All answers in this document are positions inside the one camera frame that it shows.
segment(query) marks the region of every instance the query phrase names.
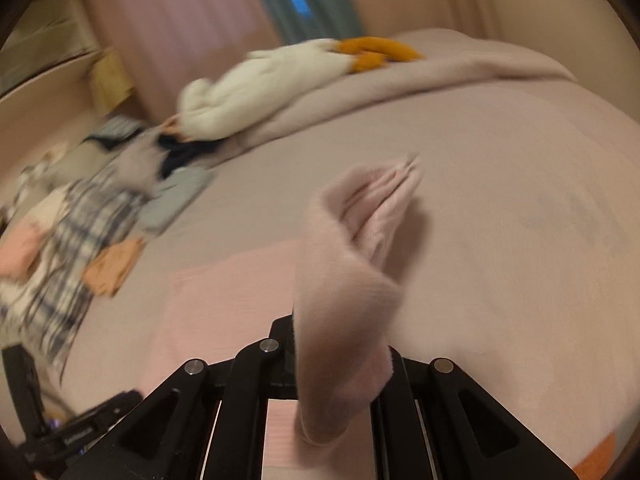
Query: peach cloth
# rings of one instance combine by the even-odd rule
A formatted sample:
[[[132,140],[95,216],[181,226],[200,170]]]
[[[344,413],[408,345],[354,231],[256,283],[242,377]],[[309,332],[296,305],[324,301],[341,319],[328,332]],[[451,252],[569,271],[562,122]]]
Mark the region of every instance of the peach cloth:
[[[103,249],[84,270],[84,284],[97,296],[114,296],[136,265],[144,247],[142,238],[130,238]]]
[[[296,429],[309,443],[341,436],[393,373],[385,331],[401,291],[382,268],[421,177],[409,156],[355,168],[311,201],[293,317]]]
[[[32,218],[24,218],[0,245],[0,278],[24,282],[38,257],[47,231]]]

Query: mattress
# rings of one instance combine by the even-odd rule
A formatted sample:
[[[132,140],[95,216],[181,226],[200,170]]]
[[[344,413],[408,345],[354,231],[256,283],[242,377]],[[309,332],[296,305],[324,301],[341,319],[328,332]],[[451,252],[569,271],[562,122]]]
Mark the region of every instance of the mattress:
[[[559,77],[398,96],[224,162],[94,300],[66,402],[138,386],[173,273],[297,237],[316,189],[407,152],[424,178],[388,263],[406,291],[390,344],[452,358],[576,465],[640,406],[640,126]]]

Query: stuffed animal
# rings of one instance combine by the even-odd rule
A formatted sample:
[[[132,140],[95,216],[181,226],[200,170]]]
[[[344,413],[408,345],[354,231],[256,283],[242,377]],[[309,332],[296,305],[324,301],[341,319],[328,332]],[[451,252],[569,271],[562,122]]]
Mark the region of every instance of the stuffed animal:
[[[338,44],[338,52],[356,56],[351,72],[380,68],[386,65],[387,60],[405,62],[424,58],[422,54],[404,43],[373,36],[341,41]]]

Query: silver bolt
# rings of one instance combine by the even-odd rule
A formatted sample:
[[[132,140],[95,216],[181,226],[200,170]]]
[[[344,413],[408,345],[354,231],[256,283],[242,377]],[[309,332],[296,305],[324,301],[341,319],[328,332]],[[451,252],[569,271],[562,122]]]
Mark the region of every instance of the silver bolt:
[[[273,352],[278,349],[280,343],[278,343],[275,339],[263,339],[260,341],[260,350],[263,352]]]
[[[437,359],[434,366],[441,374],[448,374],[453,371],[453,363],[448,359]]]
[[[204,363],[200,359],[192,359],[184,364],[184,371],[189,375],[199,374],[204,370]]]

